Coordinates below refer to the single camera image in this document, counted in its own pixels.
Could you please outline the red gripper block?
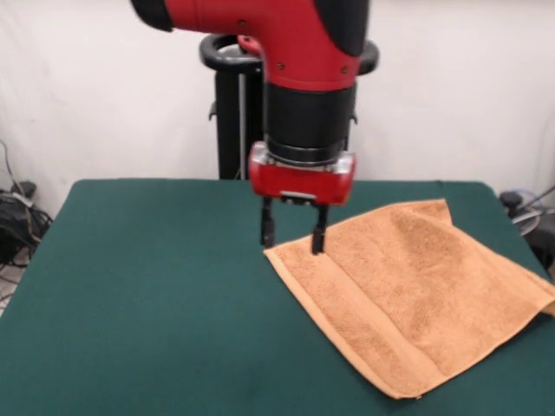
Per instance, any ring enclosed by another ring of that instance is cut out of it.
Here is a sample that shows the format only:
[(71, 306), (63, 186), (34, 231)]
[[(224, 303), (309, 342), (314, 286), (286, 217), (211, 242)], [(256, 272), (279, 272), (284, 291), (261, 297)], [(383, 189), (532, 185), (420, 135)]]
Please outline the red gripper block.
[(328, 205), (344, 205), (349, 198), (356, 170), (356, 156), (342, 152), (337, 161), (326, 166), (299, 167), (273, 159), (263, 141), (257, 141), (249, 156), (252, 190), (262, 197), (260, 243), (275, 244), (272, 198), (308, 200), (317, 207), (317, 222), (311, 237), (311, 252), (324, 252), (328, 225)]

